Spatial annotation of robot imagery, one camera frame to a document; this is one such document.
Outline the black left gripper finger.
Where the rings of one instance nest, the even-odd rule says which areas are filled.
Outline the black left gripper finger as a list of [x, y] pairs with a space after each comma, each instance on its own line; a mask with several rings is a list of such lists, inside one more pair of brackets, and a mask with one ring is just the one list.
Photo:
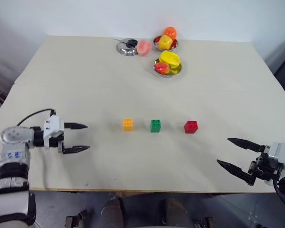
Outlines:
[[79, 123], [64, 123], [64, 128], [71, 129], [71, 130], [80, 130], [80, 129], [88, 128], [88, 126], [84, 124], [79, 124]]
[[84, 150], [89, 149], [90, 146], [73, 146], [71, 148], [63, 148], [62, 149], [62, 154], [73, 154], [73, 153], [79, 153]]

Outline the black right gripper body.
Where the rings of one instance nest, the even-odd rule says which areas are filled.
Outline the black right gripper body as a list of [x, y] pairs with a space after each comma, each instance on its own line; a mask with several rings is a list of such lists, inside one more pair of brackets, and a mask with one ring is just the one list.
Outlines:
[[263, 152], [255, 161], [251, 162], [248, 173], [265, 181], [278, 181], [281, 176], [282, 168], [282, 164]]

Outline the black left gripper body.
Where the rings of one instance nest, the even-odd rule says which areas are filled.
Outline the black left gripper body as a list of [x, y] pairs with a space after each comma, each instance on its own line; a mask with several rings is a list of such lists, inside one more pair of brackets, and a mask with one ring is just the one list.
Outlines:
[[62, 153], [64, 151], [64, 132], [51, 131], [48, 142], [50, 148], [57, 148], [58, 152]]

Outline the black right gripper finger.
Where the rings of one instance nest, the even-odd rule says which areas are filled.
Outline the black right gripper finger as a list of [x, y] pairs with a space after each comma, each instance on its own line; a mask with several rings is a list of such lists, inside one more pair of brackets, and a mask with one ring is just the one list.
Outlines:
[[240, 178], [241, 180], [245, 181], [249, 186], [254, 185], [255, 180], [256, 180], [255, 176], [253, 176], [249, 173], [243, 172], [241, 168], [239, 168], [239, 167], [237, 167], [231, 163], [221, 161], [221, 160], [217, 160], [217, 162], [222, 168], [224, 168], [230, 174], [232, 174], [232, 175]]
[[232, 142], [238, 147], [241, 147], [245, 150], [252, 150], [254, 152], [264, 152], [265, 150], [265, 145], [259, 145], [254, 142], [244, 140], [244, 139], [239, 139], [239, 138], [227, 138], [228, 141]]

